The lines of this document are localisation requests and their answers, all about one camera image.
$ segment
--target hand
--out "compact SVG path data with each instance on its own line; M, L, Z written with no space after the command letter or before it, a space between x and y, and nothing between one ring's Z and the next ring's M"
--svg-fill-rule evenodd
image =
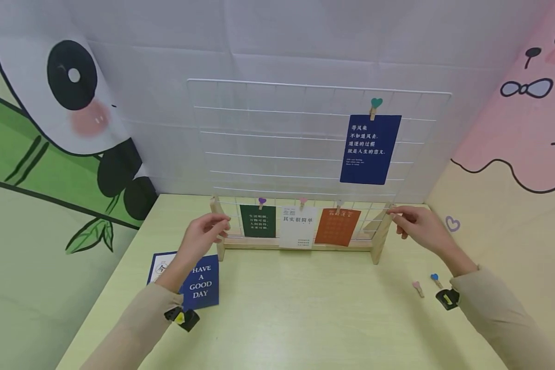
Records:
M409 235L422 247L440 256L448 249L457 247L453 238L446 231L440 219L432 211L422 207L394 207L386 213L397 224L397 234L402 239Z
M208 213L191 221L177 250L177 258L197 264L208 253L212 243L220 243L220 236L228 236L229 221L230 217L220 213Z
M226 230L230 230L229 221L230 217L219 213L208 213L191 221L175 258L155 284L173 293L178 292L189 272L208 253L212 243L219 243L219 237L228 236Z

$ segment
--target wooden base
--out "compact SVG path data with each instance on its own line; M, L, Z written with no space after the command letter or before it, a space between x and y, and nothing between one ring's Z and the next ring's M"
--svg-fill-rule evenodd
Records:
M279 239L277 238L231 236L229 233L228 237L224 238L224 240L217 245L218 260L224 260L224 252L226 249L340 250L344 252L370 252L372 263L378 265L380 255L385 246L386 235L388 234L388 229L392 221L391 216L386 214L386 210L390 207L391 204L387 203L385 209L364 227L363 233L370 238L366 240L352 240L348 247L331 244L314 244L311 249L280 248ZM214 195L210 199L210 209L212 213L224 213L218 196Z
M353 240L350 246L338 246L332 244L314 244L311 249L280 248L277 238L261 237L230 237L224 240L226 249L285 249L285 250L358 250L367 252L372 249L371 240Z

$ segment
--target white metal grid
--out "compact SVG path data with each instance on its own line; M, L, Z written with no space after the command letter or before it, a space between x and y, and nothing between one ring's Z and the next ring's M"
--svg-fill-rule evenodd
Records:
M239 198L235 196L220 196L219 203L222 205L224 213L229 215L232 218L232 227L230 230L230 237L231 238L239 238L245 237L244 230L243 230L243 222L242 222L242 215L240 213L240 206L241 205L255 205L258 206L258 199L257 198ZM284 206L300 206L300 200L298 199L282 199L282 198L273 198L267 199L267 202L263 207L276 207L277 214L281 214L279 210L281 207ZM309 207L317 207L318 209L318 216L321 217L321 213L324 209L335 209L337 207L336 201L317 201L317 200L309 200L306 202L305 206ZM387 210L385 203L374 203L374 202L345 202L342 209L349 209L349 210L356 210L360 211L360 218L358 219L358 223L356 223L356 228L352 235L353 241L366 241L370 240L372 233L376 231L374 230L364 230L366 225L368 225L372 221L376 221L377 225L379 225L379 220L374 220L376 216L378 216L383 210ZM235 225L235 219L238 222L238 227ZM281 218L276 217L276 237L279 237L280 234L280 225L281 225ZM318 229L319 222L315 225L315 233Z
M214 191L220 196L391 202L452 96L448 92L363 89L189 79L189 97ZM339 183L350 114L402 115L383 186Z

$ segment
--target cartoon bow tie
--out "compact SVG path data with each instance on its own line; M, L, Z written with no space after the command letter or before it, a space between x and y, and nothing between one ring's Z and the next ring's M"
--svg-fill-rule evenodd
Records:
M551 89L553 89L553 80L550 78L541 78L537 81L531 83L524 83L520 85L516 81L508 81L501 85L499 93L503 97L511 97L512 95L518 93L520 95L527 94L530 97L541 99L546 97Z

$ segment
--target white card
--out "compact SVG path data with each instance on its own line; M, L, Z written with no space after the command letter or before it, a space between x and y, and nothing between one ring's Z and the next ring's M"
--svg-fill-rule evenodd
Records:
M177 252L156 253L152 256L152 264L150 264L150 273L148 274L148 284L158 279L161 273L167 268L170 262L175 258Z
M316 207L283 206L279 247L311 249L317 222Z

